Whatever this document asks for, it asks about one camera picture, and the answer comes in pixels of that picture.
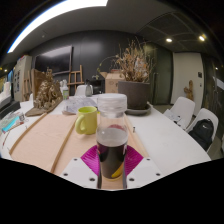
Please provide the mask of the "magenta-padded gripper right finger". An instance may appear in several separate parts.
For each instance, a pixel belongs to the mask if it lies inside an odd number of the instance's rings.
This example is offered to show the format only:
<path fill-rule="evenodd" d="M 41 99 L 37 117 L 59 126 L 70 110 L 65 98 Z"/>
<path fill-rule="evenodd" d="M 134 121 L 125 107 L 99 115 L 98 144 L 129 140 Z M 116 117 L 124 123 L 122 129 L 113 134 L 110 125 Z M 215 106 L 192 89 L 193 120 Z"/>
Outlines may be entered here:
<path fill-rule="evenodd" d="M 143 157 L 127 146 L 123 168 L 124 189 L 140 188 L 162 177 L 163 174 L 150 157 Z"/>

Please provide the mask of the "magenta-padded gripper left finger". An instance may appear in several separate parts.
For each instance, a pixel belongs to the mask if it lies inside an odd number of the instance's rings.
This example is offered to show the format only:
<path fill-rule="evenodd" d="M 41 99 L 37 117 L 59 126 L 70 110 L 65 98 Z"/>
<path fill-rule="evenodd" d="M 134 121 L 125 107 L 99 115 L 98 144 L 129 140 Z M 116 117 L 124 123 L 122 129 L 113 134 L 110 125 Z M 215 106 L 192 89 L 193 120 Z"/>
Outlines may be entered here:
<path fill-rule="evenodd" d="M 74 157 L 60 176 L 84 188 L 100 188 L 100 160 L 97 146 L 88 149 L 81 157 Z"/>

